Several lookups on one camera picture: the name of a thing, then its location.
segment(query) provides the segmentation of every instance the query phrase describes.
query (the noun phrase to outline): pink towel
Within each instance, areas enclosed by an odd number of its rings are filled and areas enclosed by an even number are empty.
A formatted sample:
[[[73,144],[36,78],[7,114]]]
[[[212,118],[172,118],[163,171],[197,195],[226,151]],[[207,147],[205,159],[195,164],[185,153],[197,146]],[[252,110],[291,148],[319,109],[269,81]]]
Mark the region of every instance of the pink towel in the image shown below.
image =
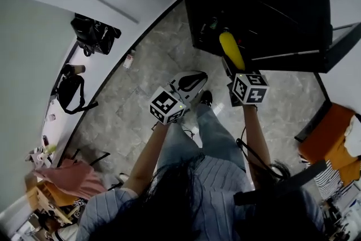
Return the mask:
[[[106,191],[94,169],[82,161],[74,164],[73,160],[65,159],[59,168],[39,169],[34,174],[64,193],[87,200]]]

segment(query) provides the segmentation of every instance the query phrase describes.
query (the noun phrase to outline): black handbag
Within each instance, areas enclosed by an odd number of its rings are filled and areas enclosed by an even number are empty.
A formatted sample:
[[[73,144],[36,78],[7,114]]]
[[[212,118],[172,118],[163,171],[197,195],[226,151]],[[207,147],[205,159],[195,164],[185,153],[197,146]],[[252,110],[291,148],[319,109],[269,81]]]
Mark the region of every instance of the black handbag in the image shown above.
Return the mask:
[[[121,35],[119,29],[77,13],[71,25],[77,35],[78,44],[86,56],[95,52],[109,54],[114,38],[119,38]]]
[[[72,101],[75,93],[77,92],[80,86],[80,103],[79,106],[70,111],[67,109],[68,105]],[[74,115],[77,112],[87,111],[88,109],[94,108],[98,105],[98,102],[94,102],[84,107],[84,78],[79,75],[72,75],[68,77],[63,77],[59,87],[56,89],[57,99],[60,103],[60,106],[64,112],[69,115]]]

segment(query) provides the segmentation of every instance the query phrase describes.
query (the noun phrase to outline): white cube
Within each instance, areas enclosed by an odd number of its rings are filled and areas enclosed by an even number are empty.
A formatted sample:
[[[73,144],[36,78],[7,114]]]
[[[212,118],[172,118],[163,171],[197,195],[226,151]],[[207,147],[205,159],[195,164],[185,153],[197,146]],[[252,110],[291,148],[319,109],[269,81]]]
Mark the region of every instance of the white cube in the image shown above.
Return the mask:
[[[242,104],[260,104],[265,99],[268,88],[265,76],[238,73],[232,91]]]
[[[187,106],[161,86],[149,101],[150,112],[159,122],[166,125],[184,115]]]

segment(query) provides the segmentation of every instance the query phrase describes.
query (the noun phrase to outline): black shoe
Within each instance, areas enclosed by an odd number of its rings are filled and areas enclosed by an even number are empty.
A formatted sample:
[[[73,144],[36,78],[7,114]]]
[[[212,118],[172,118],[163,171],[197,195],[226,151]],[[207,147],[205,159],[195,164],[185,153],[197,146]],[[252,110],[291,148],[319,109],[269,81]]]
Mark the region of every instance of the black shoe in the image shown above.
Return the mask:
[[[213,101],[212,93],[209,90],[206,90],[203,93],[203,95],[201,97],[201,101],[199,103],[203,103],[203,104],[206,104],[208,107],[211,107],[212,101]]]

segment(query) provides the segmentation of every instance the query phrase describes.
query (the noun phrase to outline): black backpack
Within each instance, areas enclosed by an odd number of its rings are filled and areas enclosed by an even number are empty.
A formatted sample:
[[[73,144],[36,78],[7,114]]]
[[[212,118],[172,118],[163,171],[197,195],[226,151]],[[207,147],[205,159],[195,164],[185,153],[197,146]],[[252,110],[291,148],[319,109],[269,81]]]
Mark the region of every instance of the black backpack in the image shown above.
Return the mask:
[[[114,38],[119,38],[121,35],[119,29],[77,13],[71,25],[77,35],[78,44],[86,56],[95,52],[109,54]]]

